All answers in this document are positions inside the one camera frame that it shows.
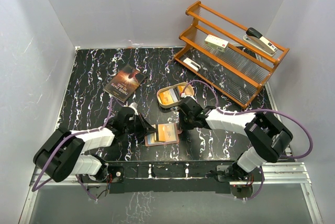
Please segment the pink leather card holder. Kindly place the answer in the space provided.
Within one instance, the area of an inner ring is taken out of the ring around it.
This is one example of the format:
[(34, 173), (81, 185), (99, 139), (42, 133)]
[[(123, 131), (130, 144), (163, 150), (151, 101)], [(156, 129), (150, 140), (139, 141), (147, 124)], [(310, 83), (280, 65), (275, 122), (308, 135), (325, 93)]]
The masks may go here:
[(145, 136), (146, 147), (179, 143), (179, 133), (176, 123), (151, 125), (150, 134)]

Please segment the beige printed card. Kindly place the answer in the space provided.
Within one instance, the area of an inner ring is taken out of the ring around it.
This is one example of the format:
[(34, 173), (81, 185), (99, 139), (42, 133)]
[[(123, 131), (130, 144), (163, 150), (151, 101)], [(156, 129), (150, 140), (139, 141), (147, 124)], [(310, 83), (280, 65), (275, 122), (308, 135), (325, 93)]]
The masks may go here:
[(166, 124), (164, 126), (165, 142), (173, 142), (176, 140), (175, 124)]

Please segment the beige oval card tray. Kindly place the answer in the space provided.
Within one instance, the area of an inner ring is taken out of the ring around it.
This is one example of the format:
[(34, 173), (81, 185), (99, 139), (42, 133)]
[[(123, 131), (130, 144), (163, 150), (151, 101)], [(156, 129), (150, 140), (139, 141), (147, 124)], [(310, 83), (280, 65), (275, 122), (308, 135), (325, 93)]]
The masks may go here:
[(185, 93), (185, 95), (188, 96), (194, 96), (195, 92), (191, 85), (188, 85), (186, 90), (183, 91), (186, 85), (187, 82), (182, 82), (158, 90), (157, 99), (159, 105), (164, 109), (168, 109), (171, 107), (175, 107), (179, 104), (182, 98), (182, 93)]

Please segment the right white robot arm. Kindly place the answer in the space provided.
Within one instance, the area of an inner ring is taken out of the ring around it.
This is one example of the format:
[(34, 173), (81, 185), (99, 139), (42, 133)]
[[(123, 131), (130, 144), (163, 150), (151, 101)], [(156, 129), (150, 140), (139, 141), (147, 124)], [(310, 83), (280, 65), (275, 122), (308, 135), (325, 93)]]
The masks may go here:
[(244, 151), (233, 164), (224, 170), (211, 174), (246, 180), (252, 171), (266, 162), (276, 163), (293, 139), (292, 133), (273, 113), (260, 111), (243, 114), (230, 111), (220, 112), (214, 106), (202, 108), (192, 97), (184, 97), (179, 104), (179, 118), (182, 131), (194, 128), (227, 130), (247, 137), (251, 148)]

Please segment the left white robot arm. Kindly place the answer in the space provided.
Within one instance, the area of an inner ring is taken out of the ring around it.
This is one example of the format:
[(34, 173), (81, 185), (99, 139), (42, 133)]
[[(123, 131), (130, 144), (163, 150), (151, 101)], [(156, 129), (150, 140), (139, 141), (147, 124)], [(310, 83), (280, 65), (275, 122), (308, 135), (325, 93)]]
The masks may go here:
[(122, 107), (103, 126), (91, 130), (70, 131), (58, 128), (33, 157), (33, 163), (55, 182), (61, 182), (70, 175), (89, 175), (101, 182), (107, 178), (105, 161), (85, 152), (110, 147), (113, 141), (125, 134), (143, 138), (156, 133), (137, 112), (135, 105)]

